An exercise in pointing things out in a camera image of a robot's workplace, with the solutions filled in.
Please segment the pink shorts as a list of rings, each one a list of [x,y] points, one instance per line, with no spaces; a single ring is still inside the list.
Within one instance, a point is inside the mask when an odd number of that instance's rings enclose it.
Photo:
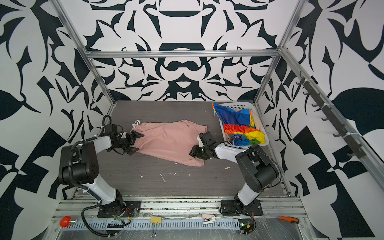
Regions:
[[[133,131],[143,135],[134,144],[141,154],[191,167],[204,166],[205,161],[192,157],[190,151],[199,144],[199,134],[208,131],[207,126],[181,120],[173,123],[141,123]]]

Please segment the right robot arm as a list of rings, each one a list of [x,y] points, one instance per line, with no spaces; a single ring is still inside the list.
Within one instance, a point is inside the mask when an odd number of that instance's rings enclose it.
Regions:
[[[245,184],[235,199],[244,207],[250,205],[264,189],[281,177],[279,166],[264,153],[259,145],[247,148],[232,146],[228,143],[211,146],[195,145],[190,155],[203,160],[216,158],[238,164]]]

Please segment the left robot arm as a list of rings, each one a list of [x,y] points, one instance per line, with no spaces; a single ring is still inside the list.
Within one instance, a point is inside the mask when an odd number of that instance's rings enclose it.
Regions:
[[[58,176],[60,184],[89,194],[107,214],[125,208],[127,205],[121,193],[100,174],[98,153],[121,149],[122,154],[131,156],[139,150],[134,147],[136,140],[143,137],[134,130],[129,133],[111,131],[62,148]]]

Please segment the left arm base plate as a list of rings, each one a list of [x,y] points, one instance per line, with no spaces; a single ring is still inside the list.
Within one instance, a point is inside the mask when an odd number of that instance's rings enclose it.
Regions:
[[[113,202],[107,205],[101,205],[98,211],[98,218],[132,217],[140,212],[141,201],[124,201],[123,204]]]

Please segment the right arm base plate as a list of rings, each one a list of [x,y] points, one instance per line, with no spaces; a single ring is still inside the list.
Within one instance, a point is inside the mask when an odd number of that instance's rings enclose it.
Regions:
[[[240,215],[253,215],[263,216],[263,209],[259,200],[253,200],[249,205],[243,205],[239,200],[221,200],[219,208],[221,215],[240,216]]]

